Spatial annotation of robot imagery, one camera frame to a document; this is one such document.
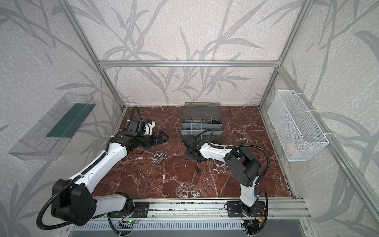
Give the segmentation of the aluminium front rail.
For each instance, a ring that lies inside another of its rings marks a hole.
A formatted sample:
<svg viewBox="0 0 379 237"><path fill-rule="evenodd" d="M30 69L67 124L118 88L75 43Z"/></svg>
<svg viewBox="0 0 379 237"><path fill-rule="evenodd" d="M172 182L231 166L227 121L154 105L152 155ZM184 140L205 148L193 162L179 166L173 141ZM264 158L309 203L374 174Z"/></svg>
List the aluminium front rail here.
<svg viewBox="0 0 379 237"><path fill-rule="evenodd" d="M149 202L147 217L142 220L227 220L227 202L238 198L151 198L135 199ZM304 200L283 197L268 199L268 219L311 219Z"/></svg>

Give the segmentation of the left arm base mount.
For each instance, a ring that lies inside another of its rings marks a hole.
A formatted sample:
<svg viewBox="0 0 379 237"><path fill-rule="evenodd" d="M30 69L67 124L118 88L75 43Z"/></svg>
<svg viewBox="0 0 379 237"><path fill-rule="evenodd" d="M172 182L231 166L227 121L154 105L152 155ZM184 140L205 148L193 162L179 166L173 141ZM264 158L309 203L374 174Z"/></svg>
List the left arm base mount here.
<svg viewBox="0 0 379 237"><path fill-rule="evenodd" d="M111 212L111 218L147 218L149 212L150 202L148 201L137 201L133 205L129 205L126 210L121 210L118 212Z"/></svg>

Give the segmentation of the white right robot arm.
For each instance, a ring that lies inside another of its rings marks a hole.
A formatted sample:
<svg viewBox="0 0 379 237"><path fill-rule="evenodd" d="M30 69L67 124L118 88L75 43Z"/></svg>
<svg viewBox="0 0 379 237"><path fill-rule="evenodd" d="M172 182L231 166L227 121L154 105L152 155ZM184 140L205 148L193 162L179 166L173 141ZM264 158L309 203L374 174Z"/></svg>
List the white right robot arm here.
<svg viewBox="0 0 379 237"><path fill-rule="evenodd" d="M262 178L262 164L245 144L222 146L187 136L182 140L186 147L186 158L203 162L216 160L224 162L240 184L239 205L245 216L252 216L258 205L258 185Z"/></svg>

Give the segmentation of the grey plastic organizer box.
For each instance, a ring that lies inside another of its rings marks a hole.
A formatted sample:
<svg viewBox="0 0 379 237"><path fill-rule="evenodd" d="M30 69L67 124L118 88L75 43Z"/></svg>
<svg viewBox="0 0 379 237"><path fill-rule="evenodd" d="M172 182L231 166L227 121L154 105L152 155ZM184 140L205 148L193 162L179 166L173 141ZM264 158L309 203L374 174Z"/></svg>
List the grey plastic organizer box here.
<svg viewBox="0 0 379 237"><path fill-rule="evenodd" d="M223 138L223 123L220 103L186 102L182 117L180 137L197 136L204 130L214 130L210 137L213 143L221 143Z"/></svg>

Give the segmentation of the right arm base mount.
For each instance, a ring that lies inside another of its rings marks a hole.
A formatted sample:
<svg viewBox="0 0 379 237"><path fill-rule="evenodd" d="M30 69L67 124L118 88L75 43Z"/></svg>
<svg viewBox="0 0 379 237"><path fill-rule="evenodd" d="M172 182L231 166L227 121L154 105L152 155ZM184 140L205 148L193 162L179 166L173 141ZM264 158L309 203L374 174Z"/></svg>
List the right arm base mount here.
<svg viewBox="0 0 379 237"><path fill-rule="evenodd" d="M256 201L252 207L248 207L241 201L228 201L226 204L228 217L263 217L266 211L264 201Z"/></svg>

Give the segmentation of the clear plastic wall tray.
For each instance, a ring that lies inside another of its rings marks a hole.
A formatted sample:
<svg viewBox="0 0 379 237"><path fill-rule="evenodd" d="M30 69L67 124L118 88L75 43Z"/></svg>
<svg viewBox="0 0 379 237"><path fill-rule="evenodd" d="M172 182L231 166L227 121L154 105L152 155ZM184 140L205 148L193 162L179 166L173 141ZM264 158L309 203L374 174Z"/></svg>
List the clear plastic wall tray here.
<svg viewBox="0 0 379 237"><path fill-rule="evenodd" d="M56 160L95 106L92 95L67 92L8 153L24 161Z"/></svg>

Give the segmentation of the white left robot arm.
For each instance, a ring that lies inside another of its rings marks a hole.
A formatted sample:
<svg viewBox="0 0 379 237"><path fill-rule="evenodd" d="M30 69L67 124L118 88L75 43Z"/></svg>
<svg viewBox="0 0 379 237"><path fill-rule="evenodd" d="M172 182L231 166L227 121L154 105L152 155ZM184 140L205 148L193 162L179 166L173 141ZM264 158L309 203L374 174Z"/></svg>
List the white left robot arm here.
<svg viewBox="0 0 379 237"><path fill-rule="evenodd" d="M163 144L169 136L160 131L151 135L116 135L111 137L105 150L70 179L58 180L52 189L52 201L48 204L51 215L68 224L83 226L92 218L111 213L121 212L126 215L135 209L133 198L126 194L112 194L93 197L92 193L103 177L133 149Z"/></svg>

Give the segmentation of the aluminium frame post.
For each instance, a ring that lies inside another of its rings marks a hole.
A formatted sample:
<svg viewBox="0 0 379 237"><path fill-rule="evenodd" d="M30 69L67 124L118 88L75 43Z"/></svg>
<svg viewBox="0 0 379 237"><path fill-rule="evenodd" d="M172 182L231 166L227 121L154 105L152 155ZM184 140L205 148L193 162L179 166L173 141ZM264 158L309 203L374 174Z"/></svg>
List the aluminium frame post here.
<svg viewBox="0 0 379 237"><path fill-rule="evenodd" d="M294 26L292 27L289 37L284 45L284 48L278 58L278 65L274 67L273 74L271 75L271 78L269 80L269 83L265 89L265 92L261 98L261 101L258 105L259 109L263 107L263 104L265 100L268 97L269 91L271 90L272 86L275 83L276 77L279 74L279 70L284 67L284 62L286 57L288 56L290 49L293 45L293 43L296 41L296 37L298 36L298 33L301 30L302 25L304 24L312 5L314 4L314 0L306 0L303 1L303 4L301 5L299 14L295 20Z"/></svg>

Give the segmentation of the silver nuts pile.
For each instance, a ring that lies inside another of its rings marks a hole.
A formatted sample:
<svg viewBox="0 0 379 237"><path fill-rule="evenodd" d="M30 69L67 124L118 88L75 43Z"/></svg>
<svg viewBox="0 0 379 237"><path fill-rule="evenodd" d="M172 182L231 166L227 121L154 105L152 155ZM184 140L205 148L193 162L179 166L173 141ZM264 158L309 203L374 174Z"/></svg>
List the silver nuts pile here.
<svg viewBox="0 0 379 237"><path fill-rule="evenodd" d="M168 159L167 154L161 152L161 153L156 153L153 156L154 161L156 161L157 164L160 164L162 161L165 161Z"/></svg>

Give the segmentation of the aluminium back crossbar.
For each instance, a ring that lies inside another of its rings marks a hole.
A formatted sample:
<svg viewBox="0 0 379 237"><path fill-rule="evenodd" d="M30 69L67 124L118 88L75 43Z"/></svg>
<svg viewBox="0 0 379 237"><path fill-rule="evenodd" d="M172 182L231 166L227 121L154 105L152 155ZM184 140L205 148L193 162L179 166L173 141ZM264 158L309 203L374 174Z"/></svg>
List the aluminium back crossbar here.
<svg viewBox="0 0 379 237"><path fill-rule="evenodd" d="M276 61L182 61L182 60L102 60L98 62L101 67L277 67Z"/></svg>

